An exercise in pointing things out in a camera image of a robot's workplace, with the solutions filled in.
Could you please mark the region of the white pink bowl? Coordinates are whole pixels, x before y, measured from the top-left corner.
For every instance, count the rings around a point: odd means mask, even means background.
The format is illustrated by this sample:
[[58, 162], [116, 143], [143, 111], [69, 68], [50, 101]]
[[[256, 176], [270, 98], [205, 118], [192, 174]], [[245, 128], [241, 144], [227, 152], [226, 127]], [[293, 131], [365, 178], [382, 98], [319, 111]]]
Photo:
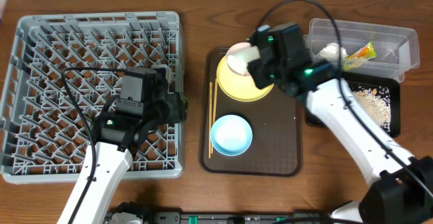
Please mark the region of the white pink bowl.
[[250, 76], [248, 63], [259, 59], [259, 57], [258, 48], [247, 42], [236, 43], [226, 53], [228, 67], [240, 76]]

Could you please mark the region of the white tissue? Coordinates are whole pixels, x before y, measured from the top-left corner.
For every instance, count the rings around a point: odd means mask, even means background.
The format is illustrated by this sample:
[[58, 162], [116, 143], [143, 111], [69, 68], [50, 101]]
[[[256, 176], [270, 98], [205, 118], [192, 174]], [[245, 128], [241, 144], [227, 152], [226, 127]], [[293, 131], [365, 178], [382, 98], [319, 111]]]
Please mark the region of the white tissue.
[[347, 58], [348, 54], [346, 49], [340, 47], [337, 43], [328, 43], [326, 47], [324, 47], [319, 53], [318, 56], [321, 56], [325, 59], [338, 59], [339, 55], [341, 58]]

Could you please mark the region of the green orange snack wrapper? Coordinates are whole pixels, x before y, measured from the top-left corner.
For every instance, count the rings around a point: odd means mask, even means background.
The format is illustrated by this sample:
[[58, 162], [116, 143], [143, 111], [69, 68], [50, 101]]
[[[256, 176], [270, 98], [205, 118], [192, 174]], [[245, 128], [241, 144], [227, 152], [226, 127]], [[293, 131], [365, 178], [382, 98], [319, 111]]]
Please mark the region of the green orange snack wrapper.
[[361, 67], [365, 62], [372, 58], [376, 58], [377, 53], [374, 49], [373, 42], [368, 42], [364, 47], [360, 48], [354, 54], [346, 57], [342, 65], [344, 71], [353, 70]]

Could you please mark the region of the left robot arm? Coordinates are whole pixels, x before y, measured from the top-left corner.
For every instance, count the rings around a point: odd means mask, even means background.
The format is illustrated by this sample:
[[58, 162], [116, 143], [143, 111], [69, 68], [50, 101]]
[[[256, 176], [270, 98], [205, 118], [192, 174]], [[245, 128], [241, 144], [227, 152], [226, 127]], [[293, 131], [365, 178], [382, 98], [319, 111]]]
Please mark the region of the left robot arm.
[[160, 125], [187, 118], [182, 92], [168, 91], [167, 65], [129, 67], [121, 91], [113, 95], [91, 123], [85, 123], [89, 146], [82, 170], [59, 223], [102, 223], [114, 193], [137, 150]]

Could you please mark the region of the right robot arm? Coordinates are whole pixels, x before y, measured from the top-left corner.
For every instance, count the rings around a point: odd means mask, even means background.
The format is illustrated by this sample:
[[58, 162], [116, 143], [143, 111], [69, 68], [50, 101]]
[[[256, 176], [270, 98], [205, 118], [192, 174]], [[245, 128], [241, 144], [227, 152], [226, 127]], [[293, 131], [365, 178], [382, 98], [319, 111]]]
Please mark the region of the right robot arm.
[[276, 84], [301, 99], [339, 140], [369, 190], [332, 211], [330, 223], [423, 223], [432, 218], [432, 158], [417, 159], [391, 138], [353, 97], [326, 60], [313, 63], [296, 24], [264, 25], [250, 38], [248, 72], [262, 89]]

